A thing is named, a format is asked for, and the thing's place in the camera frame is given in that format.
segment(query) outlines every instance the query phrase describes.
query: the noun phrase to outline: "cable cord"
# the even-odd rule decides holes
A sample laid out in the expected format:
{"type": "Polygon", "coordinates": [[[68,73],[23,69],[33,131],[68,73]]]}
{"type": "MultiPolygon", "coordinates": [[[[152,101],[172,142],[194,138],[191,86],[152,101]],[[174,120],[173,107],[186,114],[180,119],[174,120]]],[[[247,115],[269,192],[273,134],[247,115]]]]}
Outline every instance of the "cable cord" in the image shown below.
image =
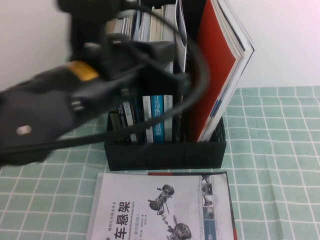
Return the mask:
{"type": "Polygon", "coordinates": [[[24,153],[31,153],[31,152],[37,152],[37,151],[53,151],[57,149],[71,148],[76,146],[104,142],[106,141],[106,139],[115,140],[122,136],[129,136],[131,134],[140,133],[151,126],[154,126],[158,123],[163,122],[168,118],[171,118],[172,116],[180,114],[182,111],[191,107],[194,103],[196,103],[200,99],[200,97],[202,96],[202,94],[205,92],[205,90],[209,85],[210,71],[198,46],[190,39],[190,37],[186,39],[183,35],[179,33],[178,29],[176,29],[170,22],[160,17],[159,15],[155,14],[154,12],[152,12],[152,10],[149,9],[148,7],[139,5],[138,3],[135,3],[135,2],[127,2],[126,8],[128,10],[138,10],[141,12],[145,12],[150,14],[151,16],[156,17],[157,19],[160,19],[165,25],[167,25],[171,30],[173,30],[174,33],[178,34],[181,37],[182,42],[187,42],[190,55],[194,60],[193,62],[195,63],[195,66],[196,66],[196,72],[198,73],[197,84],[194,87],[193,91],[189,93],[188,97],[183,98],[182,103],[177,104],[174,108],[165,112],[163,115],[160,115],[159,117],[151,118],[148,121],[144,121],[127,128],[107,131],[107,132],[83,136],[83,137],[57,140],[54,142],[0,148],[0,155],[24,154],[24,153]]]}

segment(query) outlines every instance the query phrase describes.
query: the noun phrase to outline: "book spine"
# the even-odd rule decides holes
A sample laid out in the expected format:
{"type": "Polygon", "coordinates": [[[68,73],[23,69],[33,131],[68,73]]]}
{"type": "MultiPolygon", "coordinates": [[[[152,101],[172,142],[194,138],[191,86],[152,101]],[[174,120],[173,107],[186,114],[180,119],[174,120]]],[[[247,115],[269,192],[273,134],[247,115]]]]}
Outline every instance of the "book spine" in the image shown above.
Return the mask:
{"type": "MultiPolygon", "coordinates": [[[[110,115],[110,120],[111,120],[111,124],[112,124],[112,129],[113,130],[122,129],[122,125],[121,125],[118,111],[111,111],[109,113],[109,115],[110,115]]],[[[116,141],[119,143],[123,143],[125,141],[125,139],[123,137],[119,137],[116,139],[116,141]]]]}
{"type": "MultiPolygon", "coordinates": [[[[121,104],[118,108],[118,112],[119,112],[119,117],[120,117],[120,120],[121,120],[121,124],[122,124],[122,128],[126,128],[128,127],[128,124],[127,124],[127,120],[126,120],[126,113],[125,113],[125,109],[124,109],[124,105],[121,104]]],[[[125,137],[125,142],[126,143],[130,143],[131,142],[131,139],[130,137],[125,137]]]]}
{"type": "MultiPolygon", "coordinates": [[[[173,96],[164,95],[163,96],[163,111],[167,112],[173,107],[173,96]]],[[[172,142],[172,127],[173,127],[173,118],[170,117],[164,120],[164,141],[172,142]]]]}
{"type": "MultiPolygon", "coordinates": [[[[144,120],[148,121],[149,119],[152,118],[150,96],[143,96],[142,101],[143,101],[144,120]]],[[[145,130],[145,135],[146,135],[146,141],[148,143],[154,142],[154,134],[153,134],[153,127],[152,126],[145,130]]]]}
{"type": "MultiPolygon", "coordinates": [[[[134,118],[132,116],[130,103],[128,101],[125,101],[123,103],[123,108],[124,108],[124,113],[125,113],[125,118],[126,118],[127,125],[128,126],[133,126],[134,125],[134,118]]],[[[131,142],[132,143],[136,143],[137,142],[136,134],[131,134],[130,138],[131,138],[131,142]]]]}
{"type": "MultiPolygon", "coordinates": [[[[152,117],[156,118],[164,114],[164,98],[162,95],[151,96],[152,117]]],[[[160,122],[153,127],[153,137],[155,143],[165,141],[164,123],[160,122]]]]}
{"type": "MultiPolygon", "coordinates": [[[[132,112],[133,124],[140,123],[137,99],[134,99],[134,101],[130,102],[130,107],[131,107],[131,112],[132,112]]],[[[135,137],[136,137],[136,140],[138,143],[140,143],[140,141],[141,141],[140,135],[141,135],[141,133],[135,134],[135,137]]]]}

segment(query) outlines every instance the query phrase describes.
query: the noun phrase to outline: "magazine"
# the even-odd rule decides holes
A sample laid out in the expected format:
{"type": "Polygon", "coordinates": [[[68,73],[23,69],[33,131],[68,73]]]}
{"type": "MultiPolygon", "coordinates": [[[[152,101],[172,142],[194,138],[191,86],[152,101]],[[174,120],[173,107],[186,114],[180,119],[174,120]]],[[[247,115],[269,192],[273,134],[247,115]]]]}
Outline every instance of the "magazine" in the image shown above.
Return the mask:
{"type": "Polygon", "coordinates": [[[237,239],[226,172],[151,174],[98,174],[86,240],[237,239]]]}

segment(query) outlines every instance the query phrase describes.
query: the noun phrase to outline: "grid pattern fabric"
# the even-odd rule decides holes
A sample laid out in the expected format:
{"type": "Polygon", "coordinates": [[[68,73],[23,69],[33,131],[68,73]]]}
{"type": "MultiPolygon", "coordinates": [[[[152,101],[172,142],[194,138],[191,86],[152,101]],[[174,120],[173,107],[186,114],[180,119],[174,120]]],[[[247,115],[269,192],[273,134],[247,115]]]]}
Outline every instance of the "grid pattern fabric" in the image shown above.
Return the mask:
{"type": "MultiPolygon", "coordinates": [[[[65,138],[104,132],[106,117],[65,138]]],[[[320,87],[239,88],[223,120],[238,239],[320,239],[320,87]]],[[[103,143],[1,169],[0,239],[85,240],[97,173],[108,171],[103,143]]]]}

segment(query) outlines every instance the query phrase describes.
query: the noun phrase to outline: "blue book spine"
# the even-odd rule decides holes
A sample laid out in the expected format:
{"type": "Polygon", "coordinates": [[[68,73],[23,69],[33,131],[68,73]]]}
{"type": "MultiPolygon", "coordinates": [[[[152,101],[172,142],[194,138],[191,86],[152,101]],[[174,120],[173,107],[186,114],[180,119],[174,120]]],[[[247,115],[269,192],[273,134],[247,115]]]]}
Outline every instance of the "blue book spine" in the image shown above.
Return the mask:
{"type": "MultiPolygon", "coordinates": [[[[162,95],[151,96],[152,117],[156,118],[164,114],[164,97],[162,95]]],[[[163,143],[165,141],[164,123],[153,126],[153,142],[163,143]]]]}
{"type": "Polygon", "coordinates": [[[217,109],[217,107],[218,107],[218,105],[219,105],[219,102],[221,102],[221,101],[220,101],[220,100],[215,101],[214,106],[213,106],[213,108],[212,108],[212,111],[211,111],[211,113],[210,113],[210,117],[211,117],[211,118],[215,115],[215,111],[216,111],[216,109],[217,109]]]}

